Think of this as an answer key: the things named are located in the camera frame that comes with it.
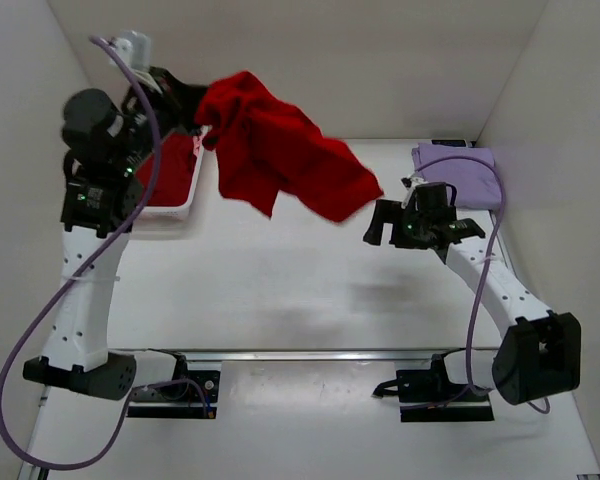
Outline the bright red t shirt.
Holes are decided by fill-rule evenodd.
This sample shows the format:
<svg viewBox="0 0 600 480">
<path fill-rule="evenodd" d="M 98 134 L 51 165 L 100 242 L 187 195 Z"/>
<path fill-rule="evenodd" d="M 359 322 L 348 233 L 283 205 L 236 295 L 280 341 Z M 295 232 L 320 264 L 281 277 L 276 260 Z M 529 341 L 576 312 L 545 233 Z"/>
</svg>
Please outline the bright red t shirt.
<svg viewBox="0 0 600 480">
<path fill-rule="evenodd" d="M 341 140 L 322 134 L 297 106 L 276 98 L 251 72 L 213 82 L 195 120 L 207 127 L 216 155 L 218 190 L 271 216 L 279 193 L 316 215 L 342 223 L 383 190 Z"/>
</svg>

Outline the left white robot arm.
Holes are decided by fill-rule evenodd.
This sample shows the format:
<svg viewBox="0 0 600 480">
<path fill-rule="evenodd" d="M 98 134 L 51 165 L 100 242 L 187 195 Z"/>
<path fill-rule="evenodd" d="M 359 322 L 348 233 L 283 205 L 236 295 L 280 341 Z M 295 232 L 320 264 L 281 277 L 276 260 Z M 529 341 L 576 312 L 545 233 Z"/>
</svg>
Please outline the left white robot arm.
<svg viewBox="0 0 600 480">
<path fill-rule="evenodd" d="M 168 398 L 188 389 L 183 355 L 124 353 L 107 343 L 117 269 L 146 191 L 137 173 L 156 146 L 201 131 L 194 116 L 206 86 L 185 84 L 158 67 L 149 77 L 151 85 L 128 90 L 120 105 L 95 88 L 65 103 L 62 275 L 69 289 L 43 351 L 23 366 L 28 381 L 109 400 L 150 385 Z"/>
</svg>

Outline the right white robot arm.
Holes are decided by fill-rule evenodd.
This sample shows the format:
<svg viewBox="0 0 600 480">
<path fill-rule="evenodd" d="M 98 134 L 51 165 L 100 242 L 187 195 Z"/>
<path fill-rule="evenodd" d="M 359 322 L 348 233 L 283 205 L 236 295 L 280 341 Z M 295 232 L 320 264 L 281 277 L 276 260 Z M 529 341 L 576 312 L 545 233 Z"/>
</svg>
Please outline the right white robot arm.
<svg viewBox="0 0 600 480">
<path fill-rule="evenodd" d="M 437 355 L 428 376 L 437 401 L 460 392 L 497 391 L 511 405 L 570 392 L 580 385 L 581 325 L 535 297 L 493 254 L 493 244 L 471 218 L 455 208 L 456 190 L 445 183 L 411 182 L 403 201 L 375 204 L 365 243 L 378 246 L 391 228 L 397 249 L 432 250 L 475 294 L 472 309 L 485 309 L 501 337 L 496 352 Z"/>
</svg>

